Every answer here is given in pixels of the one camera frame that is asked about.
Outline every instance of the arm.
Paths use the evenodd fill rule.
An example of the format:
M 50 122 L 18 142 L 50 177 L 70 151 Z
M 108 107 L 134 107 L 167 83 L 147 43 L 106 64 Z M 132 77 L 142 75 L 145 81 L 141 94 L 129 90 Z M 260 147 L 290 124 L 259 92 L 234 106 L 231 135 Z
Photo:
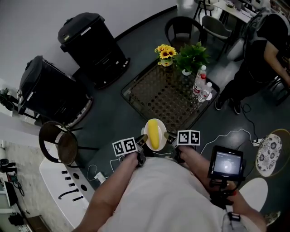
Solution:
M 210 179 L 208 178 L 209 161 L 197 153 L 194 149 L 188 146 L 180 146 L 179 149 L 182 151 L 180 157 L 189 166 L 189 169 L 194 175 L 200 180 L 205 189 L 208 192 L 216 191 L 216 188 L 209 186 Z M 235 184 L 229 183 L 228 189 L 234 189 Z M 236 190 L 235 196 L 228 197 L 229 200 L 233 201 L 233 212 L 248 217 L 254 222 L 261 231 L 266 231 L 266 223 L 262 215 L 256 210 L 252 209 L 245 201 L 243 196 L 238 190 Z
M 278 52 L 279 50 L 273 44 L 267 41 L 264 51 L 264 60 L 266 60 L 272 69 L 286 81 L 288 86 L 290 86 L 290 77 L 276 57 Z
M 73 232 L 97 232 L 106 223 L 117 208 L 137 164 L 136 153 L 125 158 L 95 191 L 82 222 Z

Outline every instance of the glass table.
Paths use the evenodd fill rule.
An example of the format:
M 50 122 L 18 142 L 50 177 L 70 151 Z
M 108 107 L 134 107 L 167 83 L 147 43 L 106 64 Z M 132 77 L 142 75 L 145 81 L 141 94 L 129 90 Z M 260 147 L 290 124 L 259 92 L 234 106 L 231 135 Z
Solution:
M 219 94 L 213 84 L 212 99 L 200 103 L 193 94 L 195 75 L 184 76 L 174 65 L 154 61 L 121 91 L 124 99 L 145 119 L 158 118 L 167 130 L 176 132 L 193 126 Z

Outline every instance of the potted plant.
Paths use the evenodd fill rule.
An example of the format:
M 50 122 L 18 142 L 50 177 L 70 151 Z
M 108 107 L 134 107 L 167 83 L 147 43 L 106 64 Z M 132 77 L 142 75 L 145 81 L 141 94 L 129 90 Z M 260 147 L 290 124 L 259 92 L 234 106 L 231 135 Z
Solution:
M 185 44 L 180 48 L 178 55 L 174 57 L 176 66 L 182 71 L 182 74 L 188 76 L 190 73 L 197 73 L 198 69 L 208 64 L 209 55 L 205 53 L 206 48 L 201 46 L 201 42 L 196 45 Z
M 162 44 L 161 46 L 155 48 L 154 51 L 158 53 L 159 65 L 163 65 L 164 67 L 166 67 L 170 66 L 173 63 L 172 57 L 176 55 L 175 48 L 166 44 Z

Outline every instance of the gray floor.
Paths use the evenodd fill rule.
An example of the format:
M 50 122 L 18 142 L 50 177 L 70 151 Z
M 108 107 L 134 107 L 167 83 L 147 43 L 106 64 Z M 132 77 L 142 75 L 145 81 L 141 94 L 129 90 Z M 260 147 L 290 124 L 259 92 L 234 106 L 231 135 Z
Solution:
M 44 159 L 41 150 L 7 143 L 6 154 L 9 160 L 16 162 L 17 178 L 25 196 L 22 197 L 17 189 L 15 192 L 26 216 L 29 218 L 41 215 L 52 232 L 72 231 L 73 228 L 54 202 L 39 172 Z
M 112 150 L 112 142 L 128 137 L 137 137 L 140 130 L 144 127 L 146 120 L 142 118 L 120 95 L 121 89 L 133 78 L 135 78 L 143 69 L 145 69 L 155 58 L 154 48 L 163 43 L 168 43 L 164 26 L 166 22 L 176 15 L 176 11 L 167 13 L 146 23 L 136 29 L 129 35 L 122 38 L 118 44 L 126 56 L 131 58 L 129 69 L 116 82 L 103 90 L 95 90 L 93 84 L 84 75 L 79 75 L 88 88 L 90 94 L 94 97 L 92 109 L 87 116 L 79 123 L 84 129 L 77 133 L 80 146 L 99 147 L 98 152 L 80 151 L 78 161 L 86 166 L 83 170 L 87 174 L 87 167 L 91 164 L 98 166 L 105 176 L 112 174 L 110 160 L 115 159 Z M 222 56 L 219 62 L 215 59 L 218 56 L 223 43 L 208 38 L 206 47 L 212 56 L 211 63 L 208 66 L 208 77 L 213 80 L 221 90 L 228 81 L 232 80 L 235 72 L 239 69 L 240 63 L 229 63 L 225 56 Z M 290 128 L 288 117 L 290 100 L 288 99 L 280 106 L 275 106 L 273 93 L 263 90 L 243 101 L 250 104 L 252 111 L 248 117 L 255 122 L 256 133 L 259 137 L 264 137 L 277 128 Z M 243 128 L 251 132 L 253 136 L 252 125 L 241 115 L 235 115 L 231 108 L 226 105 L 221 111 L 216 111 L 211 105 L 193 129 L 201 131 L 201 145 L 197 151 L 201 151 L 203 146 L 214 140 L 217 135 L 225 135 L 231 130 Z M 229 148 L 239 148 L 244 152 L 248 165 L 245 173 L 249 173 L 252 163 L 255 160 L 257 148 L 253 148 L 248 141 L 248 135 L 244 132 L 230 134 L 226 138 L 220 138 L 215 143 L 206 147 L 203 155 L 210 158 L 211 150 L 214 145 L 222 145 Z M 35 214 L 44 215 L 45 221 L 51 227 L 52 231 L 70 231 L 71 228 L 61 215 L 57 206 L 49 195 L 39 173 L 39 164 L 42 160 L 42 154 L 39 150 L 18 147 L 11 152 L 11 159 L 15 160 L 19 168 L 19 179 L 24 186 L 25 205 Z M 113 168 L 118 166 L 118 161 L 113 161 Z M 290 175 L 289 165 L 273 178 L 267 178 L 269 185 L 268 199 L 263 213 L 271 211 L 285 211 L 289 208 L 290 200 L 288 198 Z M 89 170 L 89 178 L 94 175 L 94 170 Z M 254 171 L 248 179 L 257 176 Z M 94 188 L 97 188 L 98 181 L 90 182 Z M 36 190 L 37 196 L 34 196 L 32 190 Z

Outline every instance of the trash bin lid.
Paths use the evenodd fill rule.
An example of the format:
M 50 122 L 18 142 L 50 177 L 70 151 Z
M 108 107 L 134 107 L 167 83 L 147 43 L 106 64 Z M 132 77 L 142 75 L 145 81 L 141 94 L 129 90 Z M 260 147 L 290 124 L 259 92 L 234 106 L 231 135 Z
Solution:
M 42 56 L 37 56 L 27 63 L 19 85 L 18 98 L 20 104 L 29 97 L 35 83 L 39 79 L 43 65 L 42 61 Z
M 63 27 L 58 31 L 58 40 L 61 44 L 67 43 L 74 36 L 78 35 L 93 21 L 101 19 L 105 21 L 103 17 L 96 13 L 81 13 L 74 18 L 68 19 Z

